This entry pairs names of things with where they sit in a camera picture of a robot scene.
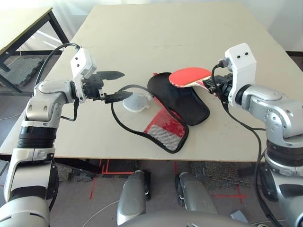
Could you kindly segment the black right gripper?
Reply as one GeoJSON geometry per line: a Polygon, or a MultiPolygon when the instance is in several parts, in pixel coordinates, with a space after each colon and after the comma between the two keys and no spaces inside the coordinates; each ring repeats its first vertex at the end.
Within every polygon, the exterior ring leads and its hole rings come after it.
{"type": "Polygon", "coordinates": [[[233,75],[231,73],[225,76],[217,75],[214,77],[217,87],[214,86],[212,79],[203,80],[203,84],[205,87],[208,87],[207,89],[210,94],[216,94],[218,96],[220,92],[222,101],[229,102],[228,97],[232,89],[232,79],[233,75]]]}

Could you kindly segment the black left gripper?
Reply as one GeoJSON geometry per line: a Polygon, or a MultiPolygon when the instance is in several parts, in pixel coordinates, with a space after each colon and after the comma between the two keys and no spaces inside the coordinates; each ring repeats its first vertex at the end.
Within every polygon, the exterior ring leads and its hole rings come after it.
{"type": "Polygon", "coordinates": [[[104,86],[103,80],[116,80],[124,75],[124,73],[119,71],[98,71],[88,79],[82,80],[82,91],[87,99],[92,99],[93,101],[102,100],[106,104],[123,101],[133,93],[120,91],[107,95],[103,93],[102,87],[104,86]]]}

